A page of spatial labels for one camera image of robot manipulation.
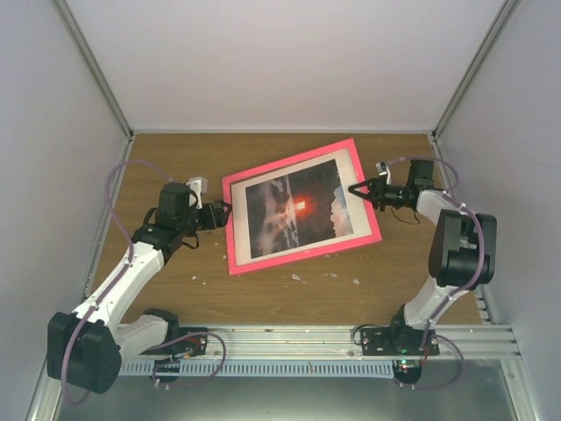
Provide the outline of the sunset photo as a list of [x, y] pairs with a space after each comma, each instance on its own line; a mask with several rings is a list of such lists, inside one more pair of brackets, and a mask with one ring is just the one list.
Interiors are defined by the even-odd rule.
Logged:
[[332, 159], [245, 188], [253, 259], [352, 235]]

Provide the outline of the pink picture frame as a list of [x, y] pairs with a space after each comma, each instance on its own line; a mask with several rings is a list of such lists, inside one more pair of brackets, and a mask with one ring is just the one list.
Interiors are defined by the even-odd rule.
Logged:
[[349, 190], [364, 179], [354, 139], [225, 176], [230, 275], [380, 242], [373, 207]]

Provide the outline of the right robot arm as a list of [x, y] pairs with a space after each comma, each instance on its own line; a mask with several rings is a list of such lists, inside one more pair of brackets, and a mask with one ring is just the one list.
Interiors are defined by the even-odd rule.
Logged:
[[492, 281], [495, 273], [498, 222], [495, 216], [477, 213], [456, 201], [450, 186], [439, 189], [433, 179], [437, 159], [409, 158], [405, 185], [391, 184], [391, 166], [376, 165], [376, 177], [348, 188], [378, 211], [408, 208], [434, 226], [429, 276], [417, 295], [403, 304], [385, 327], [365, 328], [364, 353], [436, 355], [436, 324], [462, 296]]

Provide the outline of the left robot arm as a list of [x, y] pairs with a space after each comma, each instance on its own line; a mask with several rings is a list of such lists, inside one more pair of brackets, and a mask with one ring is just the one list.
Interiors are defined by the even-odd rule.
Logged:
[[178, 317], [165, 310], [145, 311], [127, 326], [120, 323], [145, 285], [181, 247], [196, 249], [199, 232], [226, 226], [231, 205], [205, 203], [207, 181], [169, 182], [157, 207], [133, 233], [123, 258], [98, 288], [72, 312], [57, 312], [47, 326], [46, 370], [50, 378], [102, 394], [124, 363], [143, 353], [164, 354], [163, 363], [204, 353], [207, 332], [181, 337]]

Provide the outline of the aluminium front rail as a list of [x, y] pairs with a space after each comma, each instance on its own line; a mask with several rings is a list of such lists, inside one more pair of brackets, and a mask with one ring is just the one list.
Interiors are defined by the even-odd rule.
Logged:
[[[229, 360], [468, 360], [518, 359], [521, 356], [512, 330], [504, 325], [441, 325], [436, 329], [438, 356], [364, 356], [352, 341], [354, 329], [343, 325], [224, 325], [207, 326], [206, 354], [194, 358]], [[143, 317], [132, 325], [112, 332], [102, 323], [55, 321], [48, 327], [47, 357], [93, 362], [119, 358], [180, 358], [144, 355], [144, 351], [164, 342], [168, 328], [154, 317]]]

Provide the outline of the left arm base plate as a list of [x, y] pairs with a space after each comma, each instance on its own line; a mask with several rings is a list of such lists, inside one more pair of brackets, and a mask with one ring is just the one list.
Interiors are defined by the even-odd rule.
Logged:
[[167, 355], [196, 357], [206, 354], [208, 329], [205, 327], [181, 326], [177, 333], [169, 333], [164, 342], [144, 351], [144, 355]]

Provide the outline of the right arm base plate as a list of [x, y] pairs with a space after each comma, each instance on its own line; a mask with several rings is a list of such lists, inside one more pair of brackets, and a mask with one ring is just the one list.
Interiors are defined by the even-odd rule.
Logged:
[[434, 331], [421, 346], [423, 330], [410, 327], [360, 325], [352, 332], [352, 341], [361, 347], [364, 356], [438, 356], [438, 340]]

